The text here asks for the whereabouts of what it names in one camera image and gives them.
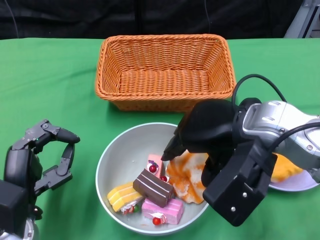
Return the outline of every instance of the black curtain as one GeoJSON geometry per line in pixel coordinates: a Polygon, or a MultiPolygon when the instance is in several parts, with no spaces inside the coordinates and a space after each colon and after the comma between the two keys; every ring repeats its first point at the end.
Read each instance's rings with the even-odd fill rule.
{"type": "MultiPolygon", "coordinates": [[[[283,38],[303,0],[7,0],[20,38],[105,39],[137,34],[283,38]]],[[[0,0],[0,39],[16,38],[0,0]]]]}

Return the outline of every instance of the chocolate layer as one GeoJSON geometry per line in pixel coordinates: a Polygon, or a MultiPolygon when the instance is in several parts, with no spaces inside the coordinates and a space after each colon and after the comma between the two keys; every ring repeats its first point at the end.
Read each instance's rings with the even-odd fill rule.
{"type": "Polygon", "coordinates": [[[174,192],[174,187],[144,169],[133,182],[133,188],[151,202],[164,208],[174,192]]]}

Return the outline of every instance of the orange wicker basket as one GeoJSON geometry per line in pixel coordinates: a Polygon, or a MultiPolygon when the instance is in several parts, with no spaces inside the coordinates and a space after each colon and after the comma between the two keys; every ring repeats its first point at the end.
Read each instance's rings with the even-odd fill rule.
{"type": "Polygon", "coordinates": [[[230,97],[235,85],[221,36],[120,35],[102,43],[95,91],[122,111],[185,112],[230,97]]]}

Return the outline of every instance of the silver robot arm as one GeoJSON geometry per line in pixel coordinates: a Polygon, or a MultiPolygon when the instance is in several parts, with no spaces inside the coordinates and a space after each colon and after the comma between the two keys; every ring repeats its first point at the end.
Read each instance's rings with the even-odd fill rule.
{"type": "MultiPolygon", "coordinates": [[[[259,136],[269,147],[283,133],[298,126],[320,123],[319,115],[308,115],[284,101],[267,101],[253,104],[243,121],[247,135],[259,136]]],[[[320,183],[320,127],[299,131],[279,144],[275,152],[307,170],[320,183]]]]}

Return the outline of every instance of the white plate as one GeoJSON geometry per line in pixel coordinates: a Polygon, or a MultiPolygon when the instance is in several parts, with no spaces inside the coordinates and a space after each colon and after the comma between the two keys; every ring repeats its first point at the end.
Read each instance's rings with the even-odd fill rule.
{"type": "Polygon", "coordinates": [[[195,221],[209,206],[205,201],[201,204],[184,203],[184,213],[179,224],[155,226],[141,212],[122,215],[115,212],[108,201],[104,201],[113,188],[133,182],[138,177],[147,165],[149,154],[163,154],[176,127],[169,123],[147,123],[130,128],[106,147],[99,160],[95,186],[100,202],[105,211],[127,229],[144,235],[172,234],[195,221]]]}
{"type": "Polygon", "coordinates": [[[269,184],[269,187],[285,192],[300,192],[312,189],[318,185],[319,183],[316,183],[310,174],[304,170],[302,173],[291,176],[282,182],[272,182],[269,184]]]}

